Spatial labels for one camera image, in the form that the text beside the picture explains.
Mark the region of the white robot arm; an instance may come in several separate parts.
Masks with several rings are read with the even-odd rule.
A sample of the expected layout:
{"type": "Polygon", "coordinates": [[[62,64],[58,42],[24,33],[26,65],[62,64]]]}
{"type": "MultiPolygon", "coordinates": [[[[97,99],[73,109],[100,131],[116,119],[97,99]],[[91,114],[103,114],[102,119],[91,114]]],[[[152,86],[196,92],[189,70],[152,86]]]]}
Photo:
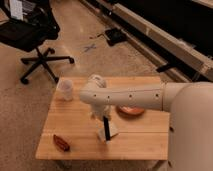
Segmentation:
{"type": "Polygon", "coordinates": [[[157,83],[108,88],[91,76],[80,99],[97,113],[104,105],[142,107],[170,114],[168,171],[213,171],[213,83],[157,83]]]}

